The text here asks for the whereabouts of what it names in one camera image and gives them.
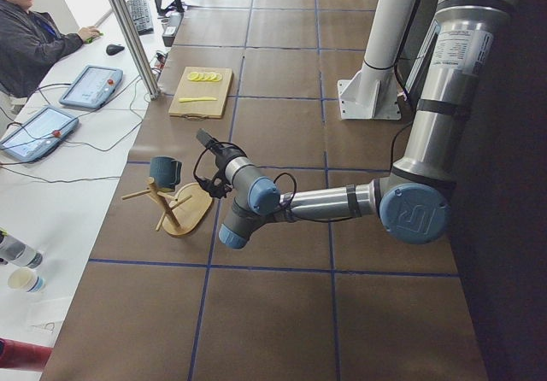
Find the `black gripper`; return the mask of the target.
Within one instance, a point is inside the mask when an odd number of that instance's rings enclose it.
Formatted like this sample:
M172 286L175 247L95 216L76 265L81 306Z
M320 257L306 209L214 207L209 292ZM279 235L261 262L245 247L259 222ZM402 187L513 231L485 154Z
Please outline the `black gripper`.
M205 148L209 149L215 156L215 165L221 175L226 173L227 165L234 159L246 157L245 152L236 144L219 142L203 128L197 131L197 140Z

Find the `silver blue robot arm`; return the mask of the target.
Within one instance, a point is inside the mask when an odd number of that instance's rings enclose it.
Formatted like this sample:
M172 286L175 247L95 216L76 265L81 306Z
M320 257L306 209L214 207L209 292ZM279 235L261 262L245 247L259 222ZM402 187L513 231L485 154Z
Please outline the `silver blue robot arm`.
M243 248L267 223L341 221L377 214L405 243L424 244L444 234L455 188L451 169L470 115L474 92L497 29L517 0L438 0L437 34L404 155L388 176L366 185L281 194L277 185L235 144L204 130L197 140L215 156L215 176L200 186L212 197L236 196L219 230L220 240Z

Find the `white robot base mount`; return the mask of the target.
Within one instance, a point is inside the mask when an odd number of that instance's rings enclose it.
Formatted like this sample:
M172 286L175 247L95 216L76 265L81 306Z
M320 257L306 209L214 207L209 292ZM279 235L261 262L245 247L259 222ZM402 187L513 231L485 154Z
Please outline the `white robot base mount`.
M343 120L399 120L395 64L416 0L379 0L362 67L338 81Z

